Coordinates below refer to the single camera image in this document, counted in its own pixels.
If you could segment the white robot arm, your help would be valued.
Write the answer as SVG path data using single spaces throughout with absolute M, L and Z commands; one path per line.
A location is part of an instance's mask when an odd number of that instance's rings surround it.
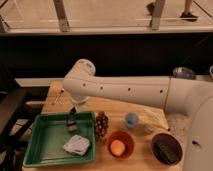
M 213 171 L 213 82 L 169 76 L 97 77 L 94 64 L 78 60 L 63 79 L 72 102 L 90 96 L 161 108 L 190 120 L 182 171 Z

